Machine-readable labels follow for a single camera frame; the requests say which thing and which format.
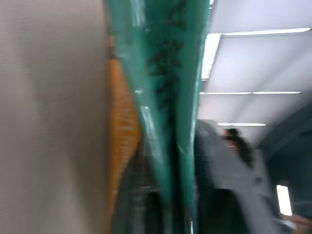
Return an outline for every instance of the orange object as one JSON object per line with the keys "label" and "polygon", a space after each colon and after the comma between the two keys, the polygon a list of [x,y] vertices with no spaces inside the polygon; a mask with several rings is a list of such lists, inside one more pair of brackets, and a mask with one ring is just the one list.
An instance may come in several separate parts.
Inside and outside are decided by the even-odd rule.
{"label": "orange object", "polygon": [[136,153],[141,138],[140,125],[133,102],[133,95],[127,84],[122,65],[114,56],[114,53],[111,53],[110,58],[110,80],[113,100],[110,118],[111,171],[109,217],[107,220],[108,234],[110,233],[117,191],[122,174],[131,156]]}

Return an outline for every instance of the ceiling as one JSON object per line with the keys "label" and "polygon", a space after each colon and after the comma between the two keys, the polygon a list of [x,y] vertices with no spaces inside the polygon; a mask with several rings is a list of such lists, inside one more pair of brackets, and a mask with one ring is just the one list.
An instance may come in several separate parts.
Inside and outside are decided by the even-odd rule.
{"label": "ceiling", "polygon": [[[206,41],[206,50],[209,43],[218,46],[214,52],[206,51],[210,56],[215,53],[215,58],[210,72],[211,64],[203,66],[210,76],[203,81],[198,118],[217,123],[263,123],[265,126],[236,127],[256,146],[278,123],[311,100],[312,31],[225,34],[311,28],[312,1],[219,0],[211,7],[211,33],[220,36],[220,40],[218,44],[215,40]],[[301,93],[252,93],[285,91]],[[249,94],[207,94],[220,92]]]}

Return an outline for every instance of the person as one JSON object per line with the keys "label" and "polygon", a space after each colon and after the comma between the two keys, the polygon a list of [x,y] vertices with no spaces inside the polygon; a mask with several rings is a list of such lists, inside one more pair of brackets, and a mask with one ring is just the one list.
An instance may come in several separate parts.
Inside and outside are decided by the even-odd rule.
{"label": "person", "polygon": [[240,136],[237,129],[231,128],[225,130],[225,139],[240,158],[249,166],[253,167],[252,151],[249,144]]}

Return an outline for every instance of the green plastic bag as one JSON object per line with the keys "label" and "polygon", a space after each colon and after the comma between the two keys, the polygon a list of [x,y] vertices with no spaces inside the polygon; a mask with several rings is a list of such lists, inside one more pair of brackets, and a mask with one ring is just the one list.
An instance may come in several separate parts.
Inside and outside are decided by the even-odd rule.
{"label": "green plastic bag", "polygon": [[208,0],[110,0],[116,55],[140,113],[160,187],[165,233],[173,233],[172,155],[178,153],[187,233],[196,233],[193,144]]}

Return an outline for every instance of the ceiling light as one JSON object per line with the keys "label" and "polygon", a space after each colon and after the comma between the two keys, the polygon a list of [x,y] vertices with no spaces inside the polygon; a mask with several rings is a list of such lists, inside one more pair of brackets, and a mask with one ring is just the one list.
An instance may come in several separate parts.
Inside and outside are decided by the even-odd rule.
{"label": "ceiling light", "polygon": [[286,186],[277,185],[277,196],[278,196],[278,203],[279,203],[279,209],[282,214],[291,216],[292,208],[291,208],[291,202],[289,200],[289,193],[288,188]]}
{"label": "ceiling light", "polygon": [[246,95],[246,94],[251,94],[251,92],[212,92],[212,93],[200,92],[200,94],[215,94],[215,95]]}
{"label": "ceiling light", "polygon": [[253,94],[300,94],[301,92],[253,92]]}
{"label": "ceiling light", "polygon": [[265,124],[264,123],[218,123],[218,126],[260,127],[260,126],[265,126]]}
{"label": "ceiling light", "polygon": [[293,29],[280,29],[269,31],[252,31],[252,32],[235,32],[224,33],[227,36],[248,36],[248,35],[265,35],[265,34],[284,34],[284,33],[303,33],[311,30],[311,28],[293,28]]}
{"label": "ceiling light", "polygon": [[218,49],[218,45],[220,42],[220,33],[211,33],[208,34],[205,40],[205,49],[204,49],[204,58],[203,58],[203,64],[202,64],[202,70],[201,70],[201,79],[202,80],[208,80],[214,60],[216,51]]}

